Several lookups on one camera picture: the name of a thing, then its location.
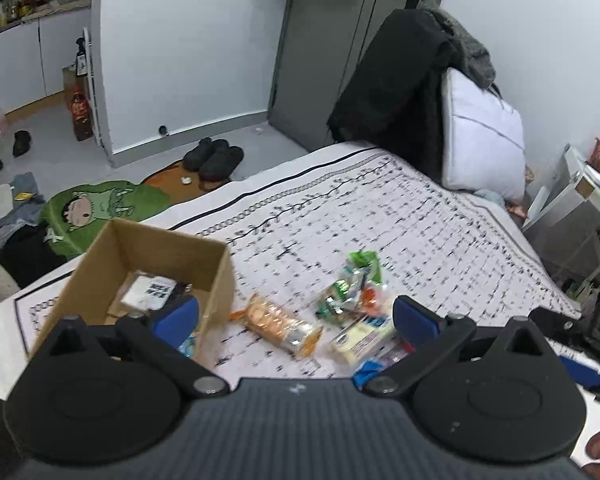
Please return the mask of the white cake packet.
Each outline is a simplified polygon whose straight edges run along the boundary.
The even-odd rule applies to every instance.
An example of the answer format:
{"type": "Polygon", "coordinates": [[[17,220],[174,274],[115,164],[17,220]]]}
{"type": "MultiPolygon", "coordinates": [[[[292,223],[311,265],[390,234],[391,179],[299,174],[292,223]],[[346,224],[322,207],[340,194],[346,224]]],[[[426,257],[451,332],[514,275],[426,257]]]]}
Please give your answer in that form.
{"type": "Polygon", "coordinates": [[[330,346],[337,361],[355,367],[368,360],[395,332],[390,316],[364,315],[342,330],[330,346]]]}

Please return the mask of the orange snack packet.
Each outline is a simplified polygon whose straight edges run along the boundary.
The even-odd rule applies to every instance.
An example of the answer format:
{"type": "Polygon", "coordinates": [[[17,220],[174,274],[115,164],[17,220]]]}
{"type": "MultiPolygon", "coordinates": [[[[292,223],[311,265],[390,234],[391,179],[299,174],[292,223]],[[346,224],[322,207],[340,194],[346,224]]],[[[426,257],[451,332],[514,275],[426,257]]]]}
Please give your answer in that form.
{"type": "Polygon", "coordinates": [[[370,282],[361,292],[360,308],[370,316],[379,316],[385,314],[388,307],[390,295],[385,284],[370,282]]]}

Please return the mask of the brown cardboard box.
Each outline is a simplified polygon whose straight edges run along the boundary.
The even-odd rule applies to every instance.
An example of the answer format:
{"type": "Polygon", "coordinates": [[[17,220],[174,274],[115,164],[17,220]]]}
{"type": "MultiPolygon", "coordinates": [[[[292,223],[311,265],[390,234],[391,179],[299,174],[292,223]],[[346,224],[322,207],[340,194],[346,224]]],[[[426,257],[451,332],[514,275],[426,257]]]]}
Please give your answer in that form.
{"type": "Polygon", "coordinates": [[[178,286],[197,300],[193,359],[208,363],[211,334],[228,321],[235,296],[230,248],[211,238],[111,220],[62,286],[28,353],[40,350],[65,315],[111,325],[128,313],[155,312],[178,286]]]}

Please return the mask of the dark green snack packet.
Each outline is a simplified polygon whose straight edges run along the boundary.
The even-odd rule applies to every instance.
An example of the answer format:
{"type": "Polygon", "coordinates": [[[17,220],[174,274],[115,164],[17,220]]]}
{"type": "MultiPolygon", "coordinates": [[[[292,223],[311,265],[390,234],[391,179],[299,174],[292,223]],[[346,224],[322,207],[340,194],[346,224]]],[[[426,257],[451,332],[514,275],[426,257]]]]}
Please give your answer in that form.
{"type": "Polygon", "coordinates": [[[361,315],[362,286],[358,282],[338,280],[318,297],[315,315],[320,320],[343,326],[361,315]]]}

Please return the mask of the orange cracker packet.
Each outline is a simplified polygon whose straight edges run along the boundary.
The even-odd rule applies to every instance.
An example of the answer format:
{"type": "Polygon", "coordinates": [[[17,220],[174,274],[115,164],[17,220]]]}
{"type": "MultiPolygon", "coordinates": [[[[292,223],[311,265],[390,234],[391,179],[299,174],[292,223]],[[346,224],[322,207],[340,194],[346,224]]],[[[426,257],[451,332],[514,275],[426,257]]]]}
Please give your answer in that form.
{"type": "Polygon", "coordinates": [[[230,320],[241,322],[296,359],[312,356],[323,333],[321,325],[305,321],[259,294],[251,296],[247,307],[233,312],[230,320]]]}

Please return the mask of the blue green snack packet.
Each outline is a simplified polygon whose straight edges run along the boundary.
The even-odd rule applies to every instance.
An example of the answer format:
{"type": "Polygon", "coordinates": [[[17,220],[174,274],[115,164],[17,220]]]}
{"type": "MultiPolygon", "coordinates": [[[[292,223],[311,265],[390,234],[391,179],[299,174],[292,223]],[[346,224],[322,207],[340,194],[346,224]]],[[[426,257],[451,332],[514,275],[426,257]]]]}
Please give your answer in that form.
{"type": "Polygon", "coordinates": [[[193,359],[196,353],[197,336],[190,334],[178,347],[178,352],[187,359],[193,359]]]}

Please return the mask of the white patterned bedspread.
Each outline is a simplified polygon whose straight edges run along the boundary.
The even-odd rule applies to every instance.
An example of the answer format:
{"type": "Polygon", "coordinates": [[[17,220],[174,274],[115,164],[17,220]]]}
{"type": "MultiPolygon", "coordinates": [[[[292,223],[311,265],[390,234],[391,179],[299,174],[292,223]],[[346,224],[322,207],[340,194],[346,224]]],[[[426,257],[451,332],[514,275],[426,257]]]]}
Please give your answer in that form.
{"type": "Polygon", "coordinates": [[[450,192],[379,148],[338,144],[157,214],[160,228],[230,248],[241,309],[260,294],[311,315],[351,252],[376,252],[390,292],[501,325],[574,312],[509,215],[450,192]]]}

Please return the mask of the white desk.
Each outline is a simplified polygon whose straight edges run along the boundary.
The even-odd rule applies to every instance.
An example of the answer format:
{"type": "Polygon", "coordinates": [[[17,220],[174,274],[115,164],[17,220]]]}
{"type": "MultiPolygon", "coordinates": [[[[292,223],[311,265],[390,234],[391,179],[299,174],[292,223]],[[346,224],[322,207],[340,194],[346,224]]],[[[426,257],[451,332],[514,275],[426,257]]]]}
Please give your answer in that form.
{"type": "Polygon", "coordinates": [[[573,146],[554,185],[536,193],[522,232],[554,281],[600,279],[600,174],[573,146]]]}

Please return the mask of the green cartoon floor mat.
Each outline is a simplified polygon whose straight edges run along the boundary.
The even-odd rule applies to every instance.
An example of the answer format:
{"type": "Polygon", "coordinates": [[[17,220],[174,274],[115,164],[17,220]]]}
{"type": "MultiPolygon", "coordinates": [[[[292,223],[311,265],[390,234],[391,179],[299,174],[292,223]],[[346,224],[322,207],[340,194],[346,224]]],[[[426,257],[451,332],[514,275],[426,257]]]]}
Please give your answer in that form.
{"type": "Polygon", "coordinates": [[[140,222],[172,205],[158,188],[125,180],[81,184],[50,198],[40,223],[44,240],[57,255],[72,259],[82,255],[111,219],[140,222]]]}

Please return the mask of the black slipper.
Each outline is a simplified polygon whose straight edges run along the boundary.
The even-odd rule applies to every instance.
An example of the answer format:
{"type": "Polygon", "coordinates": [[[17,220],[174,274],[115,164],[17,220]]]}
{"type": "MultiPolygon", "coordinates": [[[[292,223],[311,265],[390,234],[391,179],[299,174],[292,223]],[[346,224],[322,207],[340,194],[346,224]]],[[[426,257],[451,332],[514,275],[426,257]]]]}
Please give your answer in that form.
{"type": "Polygon", "coordinates": [[[201,181],[220,182],[228,179],[244,159],[244,151],[239,146],[229,146],[215,152],[198,171],[201,181]]]}
{"type": "Polygon", "coordinates": [[[203,138],[199,141],[196,148],[193,148],[184,155],[182,166],[186,171],[198,172],[212,155],[222,152],[226,148],[228,148],[227,140],[203,138]]]}

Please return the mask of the black slipper left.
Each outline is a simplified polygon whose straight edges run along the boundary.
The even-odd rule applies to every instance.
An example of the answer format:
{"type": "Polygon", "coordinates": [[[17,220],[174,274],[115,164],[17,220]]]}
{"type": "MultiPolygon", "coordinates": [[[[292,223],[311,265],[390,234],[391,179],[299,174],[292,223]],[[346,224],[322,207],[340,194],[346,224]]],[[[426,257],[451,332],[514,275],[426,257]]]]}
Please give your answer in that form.
{"type": "Polygon", "coordinates": [[[186,171],[198,172],[212,155],[222,152],[226,148],[228,148],[227,140],[203,138],[199,141],[196,148],[193,148],[184,155],[182,166],[186,171]]]}

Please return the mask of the black jacket on headboard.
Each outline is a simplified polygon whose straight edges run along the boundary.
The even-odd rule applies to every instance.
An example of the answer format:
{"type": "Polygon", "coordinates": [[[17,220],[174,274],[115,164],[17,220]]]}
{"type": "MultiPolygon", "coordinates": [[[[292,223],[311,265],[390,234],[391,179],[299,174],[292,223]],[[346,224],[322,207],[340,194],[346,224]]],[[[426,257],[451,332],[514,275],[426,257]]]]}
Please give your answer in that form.
{"type": "Polygon", "coordinates": [[[366,141],[442,179],[442,76],[460,48],[423,10],[395,10],[381,24],[328,118],[337,142],[366,141]]]}

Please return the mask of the brown soda bottle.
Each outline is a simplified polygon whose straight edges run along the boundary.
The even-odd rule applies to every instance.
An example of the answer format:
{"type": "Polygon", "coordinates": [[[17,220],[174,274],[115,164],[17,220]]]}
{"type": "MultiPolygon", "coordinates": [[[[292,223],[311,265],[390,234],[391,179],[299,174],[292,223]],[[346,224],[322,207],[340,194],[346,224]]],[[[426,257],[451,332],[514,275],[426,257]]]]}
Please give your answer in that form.
{"type": "Polygon", "coordinates": [[[73,133],[76,140],[82,142],[93,136],[90,104],[79,86],[73,87],[70,103],[73,133]]]}

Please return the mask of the grey green hoodie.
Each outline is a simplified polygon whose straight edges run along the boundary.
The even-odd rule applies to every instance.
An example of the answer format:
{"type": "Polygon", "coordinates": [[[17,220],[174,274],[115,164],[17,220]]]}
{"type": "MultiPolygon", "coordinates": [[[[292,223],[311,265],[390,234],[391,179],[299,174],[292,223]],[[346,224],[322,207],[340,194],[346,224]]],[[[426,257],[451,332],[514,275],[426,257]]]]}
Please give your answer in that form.
{"type": "Polygon", "coordinates": [[[449,37],[458,52],[458,70],[479,88],[489,89],[495,82],[496,70],[488,49],[454,18],[441,9],[434,0],[422,0],[419,10],[428,13],[449,37]]]}

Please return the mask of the grey door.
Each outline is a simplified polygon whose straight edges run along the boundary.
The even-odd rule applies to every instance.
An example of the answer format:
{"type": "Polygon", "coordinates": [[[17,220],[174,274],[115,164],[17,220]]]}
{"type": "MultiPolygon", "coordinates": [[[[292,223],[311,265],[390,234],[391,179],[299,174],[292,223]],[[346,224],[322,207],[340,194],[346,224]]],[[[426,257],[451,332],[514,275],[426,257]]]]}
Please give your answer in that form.
{"type": "Polygon", "coordinates": [[[270,125],[308,151],[332,142],[327,119],[370,40],[393,10],[421,1],[287,0],[270,125]]]}

